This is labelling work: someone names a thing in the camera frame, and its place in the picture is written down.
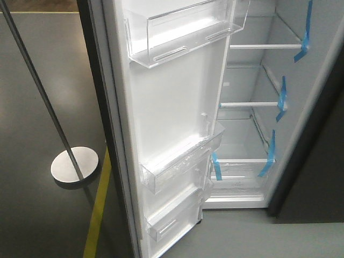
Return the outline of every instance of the crisper drawer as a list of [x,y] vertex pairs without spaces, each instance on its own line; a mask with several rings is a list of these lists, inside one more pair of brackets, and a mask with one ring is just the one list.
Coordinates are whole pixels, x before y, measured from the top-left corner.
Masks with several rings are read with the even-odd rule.
[[215,189],[260,188],[264,178],[258,173],[266,165],[266,160],[246,160],[220,162],[221,181],[216,181],[215,171],[211,179],[216,181]]
[[214,122],[206,121],[198,136],[190,138],[177,154],[149,164],[141,164],[141,181],[152,193],[157,194],[161,190],[172,185],[185,173],[194,171],[195,166],[202,160],[209,158],[221,143],[224,128],[216,122],[214,133],[209,134],[209,128]]

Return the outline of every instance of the glass shelf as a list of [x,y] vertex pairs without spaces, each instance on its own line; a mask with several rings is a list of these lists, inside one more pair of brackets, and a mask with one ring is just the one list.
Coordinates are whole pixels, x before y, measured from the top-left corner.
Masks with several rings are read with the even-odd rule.
[[141,164],[142,184],[157,194],[168,186],[171,180],[191,171],[201,160],[209,157],[220,146],[223,132],[224,128],[217,121],[205,116],[199,132],[188,138],[175,153],[150,160],[148,164]]
[[227,67],[221,91],[218,119],[246,119],[250,110],[263,109],[275,121],[278,90],[263,66]]
[[[272,40],[274,31],[278,36]],[[233,49],[301,49],[301,40],[289,26],[275,14],[274,16],[248,16],[245,30],[233,36]]]
[[250,0],[208,0],[147,17],[125,10],[130,59],[152,68],[243,29]]

